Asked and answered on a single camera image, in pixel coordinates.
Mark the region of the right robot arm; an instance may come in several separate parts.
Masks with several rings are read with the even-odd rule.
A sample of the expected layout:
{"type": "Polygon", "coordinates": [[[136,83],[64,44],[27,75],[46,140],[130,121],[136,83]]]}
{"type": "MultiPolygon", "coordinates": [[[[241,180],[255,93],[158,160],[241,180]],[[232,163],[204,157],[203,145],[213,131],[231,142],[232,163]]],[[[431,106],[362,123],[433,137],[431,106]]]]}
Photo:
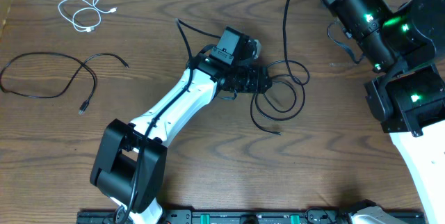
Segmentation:
{"type": "Polygon", "coordinates": [[[444,0],[321,0],[370,61],[366,101],[414,181],[426,218],[444,222],[444,0]]]}

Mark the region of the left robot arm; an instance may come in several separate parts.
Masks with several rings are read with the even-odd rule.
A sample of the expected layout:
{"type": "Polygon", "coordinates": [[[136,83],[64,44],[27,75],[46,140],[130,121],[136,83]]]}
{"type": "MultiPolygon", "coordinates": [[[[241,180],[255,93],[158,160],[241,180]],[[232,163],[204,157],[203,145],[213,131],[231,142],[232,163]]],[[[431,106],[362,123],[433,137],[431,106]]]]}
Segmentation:
{"type": "Polygon", "coordinates": [[[220,91],[259,94],[272,85],[266,67],[257,65],[261,43],[226,27],[193,54],[177,84],[151,109],[104,130],[90,183],[118,204],[113,223],[156,223],[163,213],[156,197],[162,187],[168,146],[186,123],[220,91]]]}

